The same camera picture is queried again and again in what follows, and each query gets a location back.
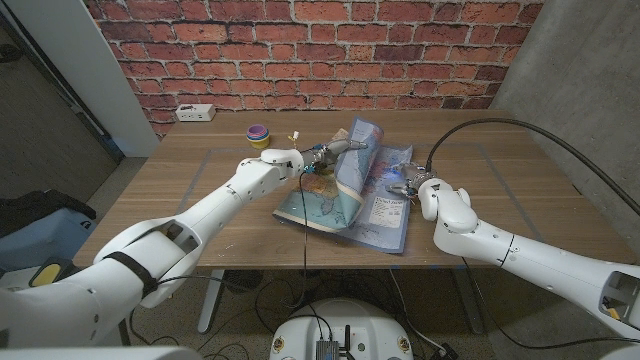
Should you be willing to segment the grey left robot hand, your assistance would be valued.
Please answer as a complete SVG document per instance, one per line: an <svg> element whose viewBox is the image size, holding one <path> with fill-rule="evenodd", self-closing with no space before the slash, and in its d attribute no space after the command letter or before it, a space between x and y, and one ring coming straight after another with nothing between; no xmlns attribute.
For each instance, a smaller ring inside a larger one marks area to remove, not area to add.
<svg viewBox="0 0 640 360"><path fill-rule="evenodd" d="M337 139L325 144L314 145L312 148L301 152L304 160L304 172L313 173L319 168L326 168L335 164L341 153L367 147L368 145L365 142L349 139Z"/></svg>

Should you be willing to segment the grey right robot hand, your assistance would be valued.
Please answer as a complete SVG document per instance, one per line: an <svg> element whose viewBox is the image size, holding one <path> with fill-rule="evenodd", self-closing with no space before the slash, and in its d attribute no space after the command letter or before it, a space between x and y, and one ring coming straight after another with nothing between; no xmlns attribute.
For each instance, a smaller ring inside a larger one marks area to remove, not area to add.
<svg viewBox="0 0 640 360"><path fill-rule="evenodd" d="M415 197L424 182L437 176L435 171L427 170L414 162L396 165L393 170L400 175L400 180L387 184L385 189L407 198Z"/></svg>

